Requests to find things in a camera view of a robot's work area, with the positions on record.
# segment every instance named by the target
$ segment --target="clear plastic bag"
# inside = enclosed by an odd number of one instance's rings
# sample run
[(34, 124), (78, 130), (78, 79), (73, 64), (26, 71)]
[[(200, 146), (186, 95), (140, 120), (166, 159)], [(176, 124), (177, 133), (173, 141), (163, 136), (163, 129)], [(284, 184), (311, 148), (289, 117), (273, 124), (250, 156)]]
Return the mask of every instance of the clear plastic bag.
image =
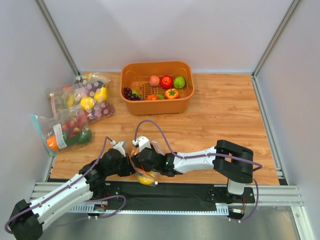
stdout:
[(53, 118), (32, 115), (32, 119), (52, 156), (62, 149), (92, 142), (93, 136), (87, 117), (78, 106), (61, 110)]
[(75, 84), (67, 85), (49, 93), (53, 115), (73, 106), (80, 106), (88, 123), (115, 114), (115, 107), (109, 101), (108, 84), (111, 79), (103, 72), (82, 74)]
[[(165, 155), (164, 151), (162, 150), (160, 144), (156, 141), (151, 141), (150, 144), (154, 147), (155, 151), (158, 154)], [(136, 147), (135, 149), (132, 150), (131, 152), (131, 157), (139, 153), (139, 148)], [(155, 187), (158, 185), (158, 178), (159, 178), (159, 173), (155, 171), (145, 171), (143, 167), (137, 167), (135, 164), (132, 162), (130, 159), (131, 165), (133, 166), (135, 173), (136, 173), (136, 179), (139, 183), (143, 185), (147, 185), (150, 187)]]

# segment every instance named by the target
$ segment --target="orange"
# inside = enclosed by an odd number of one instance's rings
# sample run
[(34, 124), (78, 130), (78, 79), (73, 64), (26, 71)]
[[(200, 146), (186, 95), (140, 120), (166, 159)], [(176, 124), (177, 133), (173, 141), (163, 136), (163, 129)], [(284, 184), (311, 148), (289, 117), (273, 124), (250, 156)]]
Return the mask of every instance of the orange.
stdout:
[(57, 144), (57, 139), (56, 136), (51, 136), (46, 140), (46, 145), (48, 146), (49, 149), (53, 151), (58, 151), (59, 147)]

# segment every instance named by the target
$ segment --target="wooden table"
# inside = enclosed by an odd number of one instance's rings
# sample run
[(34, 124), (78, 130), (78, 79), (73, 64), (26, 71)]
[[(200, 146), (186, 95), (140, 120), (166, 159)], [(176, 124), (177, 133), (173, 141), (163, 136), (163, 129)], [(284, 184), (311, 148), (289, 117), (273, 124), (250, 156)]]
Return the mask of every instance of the wooden table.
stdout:
[[(116, 115), (92, 123), (94, 141), (91, 144), (62, 151), (56, 157), (51, 178), (73, 177), (85, 164), (96, 159), (105, 136), (125, 140), (127, 152), (137, 124), (144, 119), (156, 121), (165, 132), (174, 151), (194, 152), (216, 145), (224, 139), (254, 151), (254, 161), (263, 168), (254, 173), (259, 185), (278, 185), (278, 177), (272, 158), (263, 120), (258, 107), (250, 75), (244, 74), (193, 74), (195, 93), (188, 109), (182, 114), (134, 116), (127, 112), (119, 96), (120, 73), (109, 72), (109, 99), (114, 103)], [(168, 153), (161, 134), (151, 123), (144, 123), (139, 134), (157, 141)], [(136, 175), (110, 176), (108, 180), (135, 181)], [(160, 176), (159, 182), (224, 184), (227, 179), (214, 170), (196, 170), (175, 177)]]

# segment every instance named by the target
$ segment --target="white wall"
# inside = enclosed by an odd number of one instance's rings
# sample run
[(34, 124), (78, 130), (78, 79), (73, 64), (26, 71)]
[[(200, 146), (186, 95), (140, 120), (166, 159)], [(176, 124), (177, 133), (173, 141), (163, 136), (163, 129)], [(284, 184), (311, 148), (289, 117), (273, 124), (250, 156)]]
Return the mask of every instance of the white wall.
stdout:
[(320, 1), (303, 0), (258, 82), (287, 178), (320, 239)]
[(0, 2), (0, 239), (16, 202), (27, 201), (49, 155), (31, 113), (50, 117), (44, 90), (73, 73), (33, 0)]
[(45, 0), (80, 70), (183, 60), (251, 73), (292, 0)]

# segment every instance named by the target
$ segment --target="plastic bin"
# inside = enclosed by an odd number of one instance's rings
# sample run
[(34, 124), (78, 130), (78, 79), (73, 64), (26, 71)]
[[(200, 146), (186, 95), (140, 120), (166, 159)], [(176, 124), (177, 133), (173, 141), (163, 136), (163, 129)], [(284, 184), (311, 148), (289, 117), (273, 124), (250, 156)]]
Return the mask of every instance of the plastic bin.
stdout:
[[(124, 98), (124, 88), (136, 90), (144, 99), (150, 94), (164, 95), (166, 90), (161, 86), (150, 86), (151, 75), (160, 78), (169, 75), (173, 79), (182, 76), (185, 79), (185, 86), (177, 89), (179, 98), (143, 101), (130, 101)], [(120, 94), (128, 111), (133, 115), (182, 113), (187, 109), (194, 92), (191, 68), (182, 61), (137, 62), (125, 66), (121, 71)]]

